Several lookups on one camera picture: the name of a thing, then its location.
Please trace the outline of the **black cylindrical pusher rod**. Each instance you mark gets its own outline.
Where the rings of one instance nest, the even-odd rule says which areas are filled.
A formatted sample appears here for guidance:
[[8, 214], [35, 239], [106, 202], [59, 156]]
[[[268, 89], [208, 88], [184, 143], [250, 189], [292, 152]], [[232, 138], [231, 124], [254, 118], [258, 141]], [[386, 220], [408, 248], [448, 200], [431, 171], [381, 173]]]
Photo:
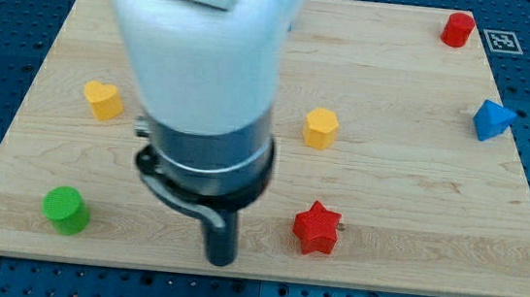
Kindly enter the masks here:
[[238, 213], [212, 210], [202, 222], [205, 254], [214, 266], [227, 266], [236, 259]]

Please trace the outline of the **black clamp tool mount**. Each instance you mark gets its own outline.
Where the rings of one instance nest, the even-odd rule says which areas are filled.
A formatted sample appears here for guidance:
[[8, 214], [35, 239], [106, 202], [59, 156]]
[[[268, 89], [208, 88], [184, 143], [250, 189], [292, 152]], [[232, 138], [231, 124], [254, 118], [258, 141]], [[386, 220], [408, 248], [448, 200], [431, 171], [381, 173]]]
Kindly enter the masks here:
[[273, 175], [275, 140], [231, 167], [188, 168], [147, 145], [135, 157], [140, 180], [160, 202], [206, 228], [232, 230], [237, 213], [264, 193]]

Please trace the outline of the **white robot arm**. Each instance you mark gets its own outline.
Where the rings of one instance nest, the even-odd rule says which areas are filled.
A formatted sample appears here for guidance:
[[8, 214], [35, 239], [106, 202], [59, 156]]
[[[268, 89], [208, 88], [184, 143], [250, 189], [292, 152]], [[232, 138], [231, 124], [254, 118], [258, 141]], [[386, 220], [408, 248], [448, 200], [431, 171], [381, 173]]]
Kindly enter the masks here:
[[216, 266], [272, 175], [280, 53], [304, 1], [112, 0], [144, 113], [141, 180], [200, 220]]

